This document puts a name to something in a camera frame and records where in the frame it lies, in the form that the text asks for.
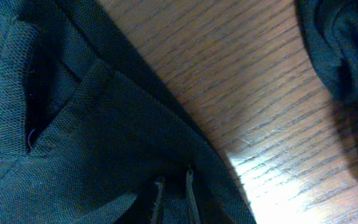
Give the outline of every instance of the wood grain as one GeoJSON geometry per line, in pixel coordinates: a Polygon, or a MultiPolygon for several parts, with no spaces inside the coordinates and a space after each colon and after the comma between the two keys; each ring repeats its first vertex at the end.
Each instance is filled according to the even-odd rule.
{"type": "Polygon", "coordinates": [[[358,106],[312,69],[292,0],[100,0],[206,133],[258,223],[358,223],[358,106]]]}

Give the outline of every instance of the wooden table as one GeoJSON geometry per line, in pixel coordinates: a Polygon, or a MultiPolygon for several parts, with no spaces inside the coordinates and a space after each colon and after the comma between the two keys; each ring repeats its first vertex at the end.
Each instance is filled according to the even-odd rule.
{"type": "Polygon", "coordinates": [[[235,171],[258,223],[358,223],[358,107],[312,69],[293,0],[100,0],[235,171]]]}

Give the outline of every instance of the garment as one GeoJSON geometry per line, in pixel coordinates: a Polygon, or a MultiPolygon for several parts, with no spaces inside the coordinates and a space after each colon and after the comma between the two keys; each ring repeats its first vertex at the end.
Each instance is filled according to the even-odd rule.
{"type": "Polygon", "coordinates": [[[94,1],[0,0],[0,223],[255,223],[94,1]]]}
{"type": "Polygon", "coordinates": [[[305,45],[333,96],[358,103],[358,1],[298,0],[305,45]]]}

